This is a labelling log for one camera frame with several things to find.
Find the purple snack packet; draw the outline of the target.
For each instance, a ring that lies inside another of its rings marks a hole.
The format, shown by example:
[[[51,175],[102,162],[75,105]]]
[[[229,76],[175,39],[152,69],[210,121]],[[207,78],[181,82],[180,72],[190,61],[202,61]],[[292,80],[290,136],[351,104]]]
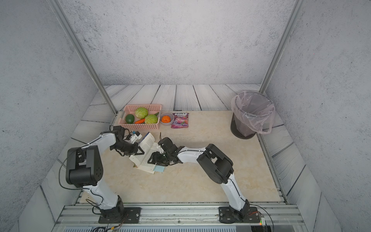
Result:
[[[185,112],[177,112],[173,113],[174,121],[171,124],[172,129],[182,129],[182,128],[188,128],[188,115],[189,113]]]

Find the green cabbage back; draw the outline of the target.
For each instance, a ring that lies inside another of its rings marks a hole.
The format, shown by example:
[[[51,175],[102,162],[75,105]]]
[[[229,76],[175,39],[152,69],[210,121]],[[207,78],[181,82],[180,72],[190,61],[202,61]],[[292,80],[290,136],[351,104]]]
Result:
[[[139,107],[135,111],[137,119],[145,119],[148,116],[148,110],[144,107]]]

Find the Animal Farm paperback book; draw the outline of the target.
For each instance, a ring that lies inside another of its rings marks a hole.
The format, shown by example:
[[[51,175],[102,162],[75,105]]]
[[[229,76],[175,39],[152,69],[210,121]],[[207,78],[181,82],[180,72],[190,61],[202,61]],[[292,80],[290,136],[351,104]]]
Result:
[[[148,132],[140,142],[139,148],[144,151],[143,155],[131,155],[129,159],[135,164],[136,168],[150,174],[155,173],[155,164],[148,163],[154,152],[162,153],[163,149],[155,142],[154,136]]]

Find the pink plastic basket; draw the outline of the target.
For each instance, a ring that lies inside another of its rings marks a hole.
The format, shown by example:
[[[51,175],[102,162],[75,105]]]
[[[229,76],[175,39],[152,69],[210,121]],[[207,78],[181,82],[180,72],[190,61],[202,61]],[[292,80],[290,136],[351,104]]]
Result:
[[[136,124],[135,122],[138,121],[139,119],[135,116],[135,111],[140,107],[146,108],[148,110],[149,115],[154,115],[155,113],[157,113],[157,122],[150,124],[147,123]],[[127,128],[131,131],[158,130],[160,126],[159,114],[161,113],[161,110],[162,110],[161,104],[128,104],[123,108],[123,115],[118,123],[120,126]],[[126,122],[126,116],[129,114],[132,114],[135,118],[133,123]]]

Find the green cabbage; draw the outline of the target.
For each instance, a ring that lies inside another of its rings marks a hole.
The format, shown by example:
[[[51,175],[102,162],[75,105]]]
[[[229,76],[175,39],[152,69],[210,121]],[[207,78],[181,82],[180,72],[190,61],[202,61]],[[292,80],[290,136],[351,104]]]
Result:
[[[145,119],[148,116],[148,110],[144,107],[139,107],[135,111],[137,119]]]
[[[145,124],[157,124],[158,117],[157,115],[148,115],[145,117]]]

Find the front aluminium rail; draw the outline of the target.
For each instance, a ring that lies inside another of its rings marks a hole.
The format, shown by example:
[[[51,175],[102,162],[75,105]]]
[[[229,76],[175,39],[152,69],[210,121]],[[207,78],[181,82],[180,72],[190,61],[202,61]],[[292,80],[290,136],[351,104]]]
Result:
[[[283,202],[253,202],[256,214],[261,214],[261,222],[271,226],[275,232],[288,226],[295,232],[306,232],[304,219],[296,205]],[[220,226],[219,208],[227,207],[227,203],[127,203],[125,209],[140,208],[140,212],[127,215],[129,226]],[[92,212],[89,204],[76,204],[63,208],[53,228],[54,232],[66,231],[69,227],[86,228],[87,231],[99,227],[99,216]]]

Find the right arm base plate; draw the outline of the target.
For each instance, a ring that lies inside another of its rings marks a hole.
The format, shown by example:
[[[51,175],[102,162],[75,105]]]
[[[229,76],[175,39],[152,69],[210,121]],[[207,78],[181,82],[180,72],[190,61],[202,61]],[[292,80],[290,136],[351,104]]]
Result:
[[[219,207],[219,222],[224,224],[232,223],[257,223],[261,224],[260,212],[256,207],[250,207],[246,212],[236,211],[235,209],[226,206]]]

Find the orange carrot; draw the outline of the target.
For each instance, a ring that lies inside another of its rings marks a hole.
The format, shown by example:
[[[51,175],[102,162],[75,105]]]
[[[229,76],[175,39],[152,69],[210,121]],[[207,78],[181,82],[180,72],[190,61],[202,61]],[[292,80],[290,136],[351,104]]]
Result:
[[[143,124],[143,123],[145,123],[145,120],[146,119],[140,119],[140,120],[136,121],[135,124]]]

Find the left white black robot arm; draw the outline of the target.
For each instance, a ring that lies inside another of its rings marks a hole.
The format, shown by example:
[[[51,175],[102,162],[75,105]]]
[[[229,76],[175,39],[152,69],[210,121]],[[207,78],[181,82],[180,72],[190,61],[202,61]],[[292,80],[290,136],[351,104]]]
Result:
[[[89,192],[96,201],[92,205],[100,211],[116,208],[119,201],[119,196],[104,181],[100,155],[107,149],[114,150],[121,156],[144,154],[138,144],[142,135],[137,131],[125,135],[125,131],[126,129],[120,127],[103,131],[86,145],[69,149],[64,161],[66,182],[77,189]]]

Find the blue sticky note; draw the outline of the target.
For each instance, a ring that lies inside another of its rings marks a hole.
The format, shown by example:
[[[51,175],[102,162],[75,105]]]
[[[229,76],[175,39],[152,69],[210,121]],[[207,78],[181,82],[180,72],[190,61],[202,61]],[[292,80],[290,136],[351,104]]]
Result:
[[[165,166],[156,165],[155,168],[154,168],[155,172],[163,173],[164,170],[165,170]]]

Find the aluminium frame post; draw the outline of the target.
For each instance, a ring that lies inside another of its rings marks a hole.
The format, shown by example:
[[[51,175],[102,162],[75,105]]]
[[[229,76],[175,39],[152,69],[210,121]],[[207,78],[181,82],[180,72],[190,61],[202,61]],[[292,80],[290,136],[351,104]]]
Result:
[[[299,16],[300,16],[300,12],[303,8],[303,5],[305,3],[305,0],[297,0],[294,4],[294,8],[291,12],[291,15],[289,17],[289,20],[288,20],[288,23],[283,31],[283,34],[281,36],[281,39],[280,39],[280,42],[277,46],[277,49],[274,53],[274,56],[271,60],[271,63],[268,67],[268,70],[265,74],[265,77],[263,78],[263,81],[260,85],[260,90],[259,90],[259,93],[265,93],[267,88],[268,88],[268,85],[269,85],[269,82],[273,76],[273,73],[279,63],[279,60],[285,50],[285,46],[294,30],[294,27],[295,27],[295,24],[296,24],[296,21],[298,20]]]
[[[50,8],[52,9],[53,13],[55,14],[57,20],[59,21],[60,25],[62,26],[63,30],[65,31],[67,37],[71,41],[77,55],[79,56],[80,60],[84,64],[85,68],[87,69],[90,77],[92,78],[93,82],[95,83],[96,87],[98,88],[100,94],[102,95],[103,99],[106,101],[108,106],[110,107],[111,111],[114,115],[118,114],[117,108],[114,106],[111,98],[109,97],[105,87],[103,86],[101,80],[98,77],[97,72],[95,71],[92,63],[90,62],[86,52],[83,49],[78,37],[76,36],[73,28],[71,27],[59,1],[57,0],[48,0],[47,1]]]

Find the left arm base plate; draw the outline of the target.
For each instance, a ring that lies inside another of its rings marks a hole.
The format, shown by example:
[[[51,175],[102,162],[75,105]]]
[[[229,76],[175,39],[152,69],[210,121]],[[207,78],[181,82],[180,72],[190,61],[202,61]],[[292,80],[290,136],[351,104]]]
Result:
[[[98,223],[137,224],[139,223],[141,210],[142,209],[140,207],[112,208],[102,210]]]

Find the green cabbage front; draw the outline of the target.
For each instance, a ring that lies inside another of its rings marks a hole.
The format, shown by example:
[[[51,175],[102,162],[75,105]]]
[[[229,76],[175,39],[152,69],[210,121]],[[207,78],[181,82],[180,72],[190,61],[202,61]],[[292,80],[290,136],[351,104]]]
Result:
[[[145,117],[145,124],[157,124],[158,117],[157,115],[148,115]]]

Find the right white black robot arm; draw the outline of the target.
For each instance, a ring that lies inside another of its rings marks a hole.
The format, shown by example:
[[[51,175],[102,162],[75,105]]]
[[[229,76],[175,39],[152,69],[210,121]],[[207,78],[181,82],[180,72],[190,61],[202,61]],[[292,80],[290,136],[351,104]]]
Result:
[[[179,163],[197,163],[212,181],[220,184],[229,206],[240,216],[246,216],[250,209],[249,201],[243,196],[234,176],[233,162],[214,144],[205,148],[177,147],[161,142],[162,152],[153,152],[148,164],[171,166]]]

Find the dark green avocado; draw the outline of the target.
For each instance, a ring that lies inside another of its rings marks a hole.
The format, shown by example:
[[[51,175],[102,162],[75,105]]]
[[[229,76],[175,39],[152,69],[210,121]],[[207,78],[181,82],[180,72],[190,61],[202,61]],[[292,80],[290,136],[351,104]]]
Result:
[[[125,117],[126,124],[133,124],[135,122],[135,116],[132,114],[127,114]]]

